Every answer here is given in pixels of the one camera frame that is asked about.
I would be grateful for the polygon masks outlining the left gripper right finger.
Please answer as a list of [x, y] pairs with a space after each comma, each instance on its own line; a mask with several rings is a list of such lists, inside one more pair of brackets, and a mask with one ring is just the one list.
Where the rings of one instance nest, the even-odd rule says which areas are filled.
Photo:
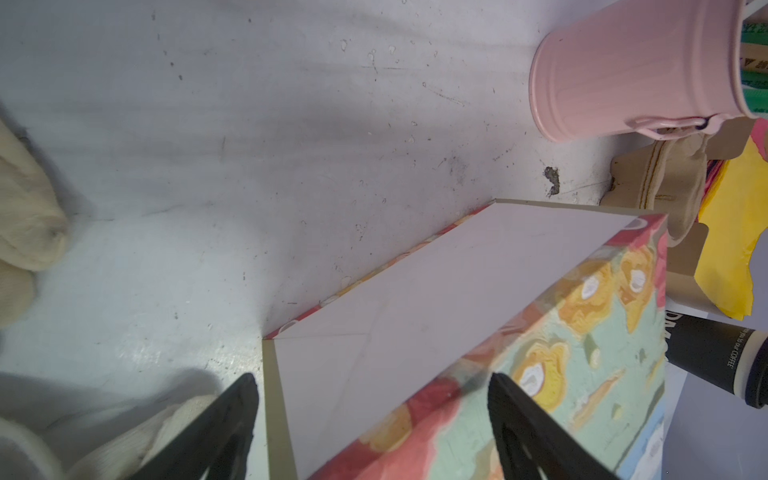
[[506, 479], [614, 479], [509, 376], [490, 377], [487, 407]]

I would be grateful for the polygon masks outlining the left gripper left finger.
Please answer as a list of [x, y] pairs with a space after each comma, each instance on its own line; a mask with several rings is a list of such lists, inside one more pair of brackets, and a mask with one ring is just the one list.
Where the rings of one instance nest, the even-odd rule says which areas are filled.
[[241, 375], [131, 477], [245, 479], [259, 403], [254, 375]]

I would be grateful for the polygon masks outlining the painted paper gift bag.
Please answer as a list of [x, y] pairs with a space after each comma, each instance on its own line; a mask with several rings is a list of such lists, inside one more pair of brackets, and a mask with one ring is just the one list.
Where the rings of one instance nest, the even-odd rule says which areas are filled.
[[664, 443], [663, 214], [497, 200], [264, 339], [273, 479], [500, 479], [491, 377], [621, 479]]

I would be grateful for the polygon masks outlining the paper coffee cup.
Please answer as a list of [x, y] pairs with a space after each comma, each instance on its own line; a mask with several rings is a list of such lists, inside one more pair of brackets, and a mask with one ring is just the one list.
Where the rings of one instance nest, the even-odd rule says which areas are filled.
[[676, 367], [738, 397], [767, 405], [767, 334], [667, 311], [666, 357]]

